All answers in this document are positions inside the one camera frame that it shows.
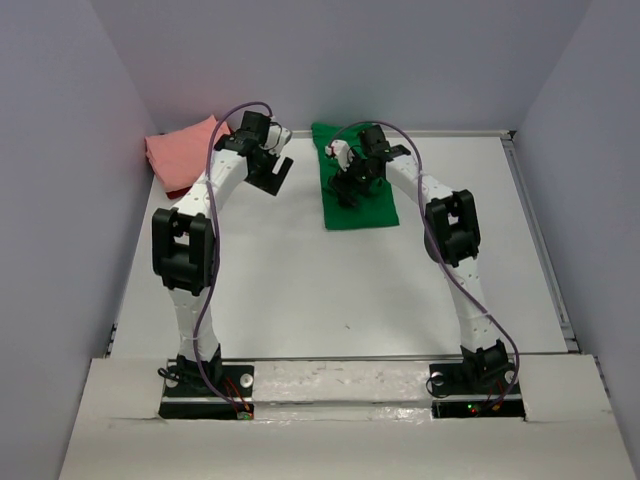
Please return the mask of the green t shirt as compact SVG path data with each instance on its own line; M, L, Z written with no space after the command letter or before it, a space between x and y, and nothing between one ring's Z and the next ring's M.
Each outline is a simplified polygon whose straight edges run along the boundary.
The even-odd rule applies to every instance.
M312 140L319 162L324 227L328 231L350 231L396 227L400 224L391 185L382 180L368 195L357 195L355 207L342 206L329 180L338 172L338 162L325 154L325 147L340 126L314 122Z

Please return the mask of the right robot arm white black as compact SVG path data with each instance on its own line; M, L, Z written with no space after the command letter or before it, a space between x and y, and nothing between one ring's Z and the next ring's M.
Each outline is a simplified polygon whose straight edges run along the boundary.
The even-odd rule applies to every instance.
M484 304L478 272L481 233L475 199L468 190L453 190L429 175L415 142L391 144L384 124L355 123L357 145L336 133L324 150L338 164L329 184L344 206L385 180L419 208L424 245L441 268L456 311L462 359L433 366L427 381L436 398L487 395L499 404L514 388L519 351L512 337Z

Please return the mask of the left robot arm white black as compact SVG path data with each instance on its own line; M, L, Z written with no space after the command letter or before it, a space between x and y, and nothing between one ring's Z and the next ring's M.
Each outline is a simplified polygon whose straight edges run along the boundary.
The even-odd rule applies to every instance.
M214 127L203 172L181 200L157 209L151 219L152 268L173 301L180 335L174 364L160 373L169 382L228 404L235 400L220 389L221 344L210 310L220 269L218 214L242 183L278 194L293 165L282 154L290 139L290 130L272 114L252 109L229 133Z

